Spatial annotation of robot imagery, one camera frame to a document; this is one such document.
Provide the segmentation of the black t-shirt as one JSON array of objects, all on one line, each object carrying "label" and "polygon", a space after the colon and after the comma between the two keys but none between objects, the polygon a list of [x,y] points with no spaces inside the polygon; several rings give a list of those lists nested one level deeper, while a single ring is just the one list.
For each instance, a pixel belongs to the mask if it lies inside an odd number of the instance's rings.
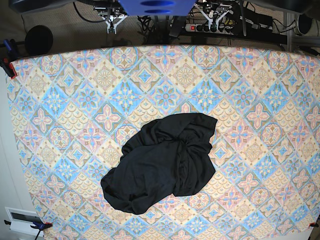
[{"label": "black t-shirt", "polygon": [[119,164],[100,181],[116,210],[140,215],[169,195],[197,194],[213,177],[211,137],[217,120],[179,113],[145,124],[122,147]]}]

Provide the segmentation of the patterned tablecloth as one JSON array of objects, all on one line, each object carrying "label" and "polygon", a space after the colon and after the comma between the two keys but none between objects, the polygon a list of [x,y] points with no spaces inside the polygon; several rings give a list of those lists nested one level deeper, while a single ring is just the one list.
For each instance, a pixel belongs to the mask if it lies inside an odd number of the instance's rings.
[{"label": "patterned tablecloth", "polygon": [[13,134],[47,240],[260,240],[320,215],[320,60],[125,46],[23,58]]}]

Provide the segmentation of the white power strip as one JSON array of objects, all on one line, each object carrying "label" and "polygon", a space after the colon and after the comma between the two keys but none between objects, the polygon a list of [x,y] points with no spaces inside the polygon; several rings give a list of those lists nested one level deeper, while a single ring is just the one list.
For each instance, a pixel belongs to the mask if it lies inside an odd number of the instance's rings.
[{"label": "white power strip", "polygon": [[217,27],[212,24],[211,27],[208,24],[199,24],[199,23],[187,23],[185,25],[185,30],[190,33],[209,33],[209,34],[225,34],[233,35],[231,32],[233,25],[225,25],[220,23]]}]

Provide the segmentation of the black round speaker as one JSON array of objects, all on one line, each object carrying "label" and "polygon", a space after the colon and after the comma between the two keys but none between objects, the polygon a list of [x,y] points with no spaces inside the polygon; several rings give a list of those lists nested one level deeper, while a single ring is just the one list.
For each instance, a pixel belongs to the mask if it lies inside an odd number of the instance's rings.
[{"label": "black round speaker", "polygon": [[26,34],[24,46],[30,56],[47,54],[53,45],[52,31],[44,25],[32,27]]}]

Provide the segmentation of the blue clamp lower left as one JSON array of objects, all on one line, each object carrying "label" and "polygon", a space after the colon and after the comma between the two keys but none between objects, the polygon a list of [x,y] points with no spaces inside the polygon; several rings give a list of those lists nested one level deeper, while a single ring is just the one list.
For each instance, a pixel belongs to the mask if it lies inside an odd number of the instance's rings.
[{"label": "blue clamp lower left", "polygon": [[8,221],[4,220],[4,224],[9,226],[9,230],[23,234],[25,237],[32,237],[32,240],[44,238],[44,230],[53,226],[52,223],[29,222],[29,221]]}]

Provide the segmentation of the red black clamp upper left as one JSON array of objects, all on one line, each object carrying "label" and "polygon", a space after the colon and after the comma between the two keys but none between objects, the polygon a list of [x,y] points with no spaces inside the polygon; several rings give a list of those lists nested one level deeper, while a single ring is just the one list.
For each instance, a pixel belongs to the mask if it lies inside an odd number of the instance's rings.
[{"label": "red black clamp upper left", "polygon": [[17,76],[17,73],[12,61],[17,59],[17,51],[13,45],[13,42],[8,39],[5,39],[0,47],[5,47],[8,55],[8,57],[3,57],[0,59],[0,66],[11,79],[14,79]]}]

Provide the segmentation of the white round device upper right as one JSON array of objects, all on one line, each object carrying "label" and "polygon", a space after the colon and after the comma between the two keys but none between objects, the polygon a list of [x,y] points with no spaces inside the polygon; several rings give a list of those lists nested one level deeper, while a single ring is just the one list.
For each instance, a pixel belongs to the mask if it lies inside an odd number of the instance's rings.
[{"label": "white round device upper right", "polygon": [[299,34],[305,35],[309,32],[313,24],[313,19],[305,14],[301,14],[297,17],[297,30]]}]

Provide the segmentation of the orange clamp lower right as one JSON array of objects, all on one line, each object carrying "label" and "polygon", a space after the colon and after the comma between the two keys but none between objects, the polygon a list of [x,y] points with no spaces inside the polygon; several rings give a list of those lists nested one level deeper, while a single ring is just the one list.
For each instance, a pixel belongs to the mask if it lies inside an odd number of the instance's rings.
[{"label": "orange clamp lower right", "polygon": [[310,228],[318,228],[319,227],[319,224],[317,222],[313,222],[313,223],[310,223],[309,224],[309,227]]}]

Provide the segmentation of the white wall vent box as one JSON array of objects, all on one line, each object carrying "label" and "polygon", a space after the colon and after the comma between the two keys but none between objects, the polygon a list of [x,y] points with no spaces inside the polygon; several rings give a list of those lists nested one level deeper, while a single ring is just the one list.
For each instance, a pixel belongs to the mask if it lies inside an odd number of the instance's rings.
[{"label": "white wall vent box", "polygon": [[34,226],[33,222],[42,222],[36,212],[11,207],[5,207],[5,210],[8,215],[8,221],[10,222],[10,231],[17,234],[25,234],[29,237],[35,237],[37,235],[39,230],[31,227]]}]

